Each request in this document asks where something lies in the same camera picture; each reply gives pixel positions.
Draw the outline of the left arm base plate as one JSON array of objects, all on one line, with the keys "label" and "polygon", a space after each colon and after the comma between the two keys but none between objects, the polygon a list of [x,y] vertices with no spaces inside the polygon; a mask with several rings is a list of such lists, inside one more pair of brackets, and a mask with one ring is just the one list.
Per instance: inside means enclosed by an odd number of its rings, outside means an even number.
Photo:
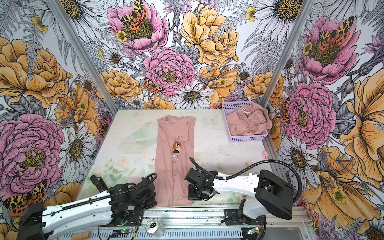
[{"label": "left arm base plate", "polygon": [[102,227],[140,227],[143,221],[144,211],[125,211],[109,224],[102,225]]}]

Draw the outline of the pink printed t-shirt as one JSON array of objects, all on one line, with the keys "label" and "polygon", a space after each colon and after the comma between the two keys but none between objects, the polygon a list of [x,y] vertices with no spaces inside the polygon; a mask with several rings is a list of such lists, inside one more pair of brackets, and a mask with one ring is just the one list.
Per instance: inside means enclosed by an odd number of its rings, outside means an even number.
[{"label": "pink printed t-shirt", "polygon": [[189,183],[185,180],[193,167],[195,117],[166,116],[158,119],[154,184],[157,207],[189,206]]}]

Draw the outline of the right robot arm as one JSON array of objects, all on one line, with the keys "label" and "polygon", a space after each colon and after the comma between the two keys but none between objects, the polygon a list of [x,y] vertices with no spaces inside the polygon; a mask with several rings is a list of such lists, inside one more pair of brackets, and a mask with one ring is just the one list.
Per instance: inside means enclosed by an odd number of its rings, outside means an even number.
[{"label": "right robot arm", "polygon": [[268,170],[232,178],[223,173],[204,173],[191,168],[185,180],[189,183],[188,199],[191,201],[207,201],[220,194],[246,196],[237,210],[225,210],[227,225],[260,224],[262,216],[267,214],[283,220],[293,217],[293,187]]}]

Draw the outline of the lavender plastic laundry basket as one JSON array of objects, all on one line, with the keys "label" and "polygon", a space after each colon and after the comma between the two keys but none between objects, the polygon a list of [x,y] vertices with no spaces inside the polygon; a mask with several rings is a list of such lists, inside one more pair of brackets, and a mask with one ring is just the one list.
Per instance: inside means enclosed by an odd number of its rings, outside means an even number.
[{"label": "lavender plastic laundry basket", "polygon": [[222,102],[222,112],[231,142],[262,141],[273,126],[268,110],[252,101]]}]

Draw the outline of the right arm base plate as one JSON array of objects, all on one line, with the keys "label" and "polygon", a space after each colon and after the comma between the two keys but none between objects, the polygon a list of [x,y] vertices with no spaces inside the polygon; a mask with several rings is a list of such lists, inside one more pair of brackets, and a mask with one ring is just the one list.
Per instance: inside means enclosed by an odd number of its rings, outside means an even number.
[{"label": "right arm base plate", "polygon": [[257,217],[256,219],[251,219],[245,216],[244,214],[241,214],[240,210],[238,209],[225,209],[224,219],[221,220],[221,223],[224,223],[227,226],[238,226],[238,225],[261,226],[265,224],[263,217]]}]

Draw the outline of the pink garment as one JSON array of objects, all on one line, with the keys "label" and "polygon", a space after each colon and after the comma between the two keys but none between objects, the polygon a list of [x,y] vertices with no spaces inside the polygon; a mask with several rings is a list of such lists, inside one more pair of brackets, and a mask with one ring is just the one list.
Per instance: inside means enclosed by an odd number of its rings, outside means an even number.
[{"label": "pink garment", "polygon": [[273,126],[268,110],[256,103],[238,108],[226,119],[230,134],[235,137],[260,135]]}]

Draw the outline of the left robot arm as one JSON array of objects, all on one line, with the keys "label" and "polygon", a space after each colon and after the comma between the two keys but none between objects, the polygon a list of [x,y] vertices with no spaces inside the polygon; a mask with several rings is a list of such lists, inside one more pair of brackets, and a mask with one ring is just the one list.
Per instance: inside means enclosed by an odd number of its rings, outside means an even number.
[{"label": "left robot arm", "polygon": [[122,226],[130,216],[156,205],[155,185],[150,179],[111,188],[102,181],[94,185],[99,193],[87,199],[48,207],[34,204],[22,216],[17,238],[52,240],[86,227]]}]

